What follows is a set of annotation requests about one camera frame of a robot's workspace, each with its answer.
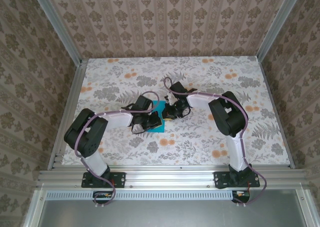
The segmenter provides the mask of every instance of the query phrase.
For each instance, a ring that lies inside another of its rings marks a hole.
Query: wire
[[[147,94],[147,93],[152,93],[152,94],[154,94],[154,95],[156,96],[157,102],[156,102],[155,106],[153,106],[152,108],[147,109],[147,110],[115,110],[115,111],[107,111],[107,112],[96,113],[94,116],[92,116],[92,117],[87,121],[87,123],[85,123],[85,125],[83,126],[82,130],[80,131],[80,133],[79,133],[79,135],[78,135],[78,137],[77,137],[77,139],[76,139],[76,141],[75,141],[75,144],[74,144],[74,154],[75,154],[75,156],[77,156],[77,157],[80,158],[80,161],[83,163],[83,165],[84,165],[85,168],[88,170],[88,172],[90,172],[94,177],[96,177],[96,178],[98,178],[98,179],[100,179],[100,180],[102,180],[102,181],[104,181],[104,182],[107,182],[107,183],[111,186],[111,188],[112,188],[112,196],[111,196],[110,200],[109,200],[107,203],[104,204],[104,206],[105,206],[105,205],[108,205],[108,204],[116,197],[116,188],[115,188],[115,186],[114,186],[109,180],[107,180],[106,178],[103,178],[103,177],[95,174],[95,172],[93,172],[93,171],[90,169],[90,167],[87,165],[87,163],[85,162],[83,156],[78,152],[78,145],[79,145],[80,139],[81,139],[82,135],[84,134],[86,128],[90,125],[90,123],[91,123],[94,119],[96,119],[97,117],[99,117],[99,116],[107,116],[107,115],[116,114],[116,113],[129,113],[129,114],[130,114],[130,113],[149,113],[149,112],[155,110],[155,109],[158,107],[159,103],[160,103],[160,97],[159,97],[159,95],[158,95],[156,92],[154,92],[154,91],[146,91],[146,92],[142,93],[141,95],[143,96],[143,95],[145,95],[145,94]],[[97,203],[96,197],[97,197],[97,196],[95,196],[93,202],[95,203],[96,206],[98,206],[98,205],[102,206],[102,204],[98,204],[98,203]]]
[[[254,173],[256,173],[258,176],[260,176],[260,177],[263,179],[263,181],[264,181],[264,186],[263,186],[261,192],[257,195],[257,197],[255,197],[254,199],[250,200],[250,201],[247,202],[247,203],[243,203],[241,200],[239,200],[239,199],[237,199],[237,198],[233,198],[233,199],[236,200],[236,201],[238,201],[238,202],[239,202],[240,204],[242,204],[242,205],[249,205],[249,204],[255,202],[258,198],[261,197],[261,195],[263,194],[263,192],[266,190],[266,188],[267,188],[267,180],[266,180],[266,178],[265,178],[261,173],[259,173],[259,172],[256,171],[254,168],[252,168],[252,167],[250,166],[250,164],[248,163],[247,159],[246,159],[245,144],[244,144],[244,140],[243,140],[243,135],[244,135],[244,133],[245,133],[247,127],[248,127],[248,116],[247,116],[246,111],[242,108],[241,105],[239,105],[238,103],[236,103],[236,102],[233,101],[232,99],[230,99],[230,98],[228,98],[228,97],[225,97],[225,96],[223,96],[223,95],[212,94],[212,93],[205,93],[205,92],[179,93],[179,92],[172,91],[172,90],[167,86],[166,80],[169,80],[170,83],[171,83],[171,85],[172,85],[172,84],[173,84],[172,79],[171,79],[170,77],[168,77],[168,76],[165,77],[165,78],[163,79],[163,84],[164,84],[164,87],[165,87],[168,91],[170,91],[171,93],[173,93],[173,94],[176,94],[176,95],[185,95],[185,96],[199,95],[199,94],[200,94],[200,95],[204,95],[204,96],[211,96],[211,97],[216,97],[216,98],[222,98],[222,99],[224,99],[224,100],[226,100],[226,101],[229,101],[229,102],[232,103],[233,105],[235,105],[235,106],[241,111],[241,113],[243,114],[244,120],[245,120],[244,128],[243,128],[243,130],[242,130],[241,133],[240,133],[240,143],[241,143],[241,150],[242,150],[243,161],[244,161],[244,163],[246,164],[246,166],[248,166],[248,168],[249,168],[250,170],[252,170]]]

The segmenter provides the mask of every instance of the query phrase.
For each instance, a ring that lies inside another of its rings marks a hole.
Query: damask wallpaper
[[[83,58],[253,56],[283,0],[51,0]]]
[[[298,0],[262,62],[298,168],[320,211],[320,0]]]
[[[74,72],[37,0],[0,0],[0,227],[23,222]]]

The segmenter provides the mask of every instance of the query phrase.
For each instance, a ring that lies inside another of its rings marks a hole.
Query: blue cloth
[[[153,105],[157,104],[157,100],[153,100]],[[156,132],[156,133],[164,133],[165,132],[165,120],[162,118],[162,111],[165,109],[165,101],[164,100],[160,100],[159,105],[152,111],[158,111],[158,116],[160,117],[161,121],[162,121],[162,125],[160,125],[157,128],[153,128],[153,129],[149,129],[147,130],[147,132]]]

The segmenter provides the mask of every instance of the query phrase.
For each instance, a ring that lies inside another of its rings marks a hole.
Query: blue object
[[[157,104],[157,100],[153,100],[153,105]],[[152,111],[158,111],[158,116],[160,117],[161,121],[162,121],[162,125],[160,125],[157,128],[153,128],[153,129],[149,129],[147,130],[147,132],[156,132],[156,133],[164,133],[165,132],[165,120],[162,118],[162,111],[165,109],[165,101],[164,100],[160,100],[159,105]]]

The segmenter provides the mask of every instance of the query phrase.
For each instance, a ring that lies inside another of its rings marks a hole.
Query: floral tablecloth
[[[289,158],[263,74],[255,56],[150,57],[90,59],[75,117],[84,108],[96,113],[119,110],[145,91],[164,100],[162,80],[169,76],[187,89],[223,94],[232,91],[249,117],[247,158],[252,164],[288,165]],[[164,133],[134,135],[129,127],[105,132],[98,151],[109,165],[224,165],[226,138],[213,116],[192,109],[183,119],[165,123]],[[64,165],[80,165],[67,146]]]

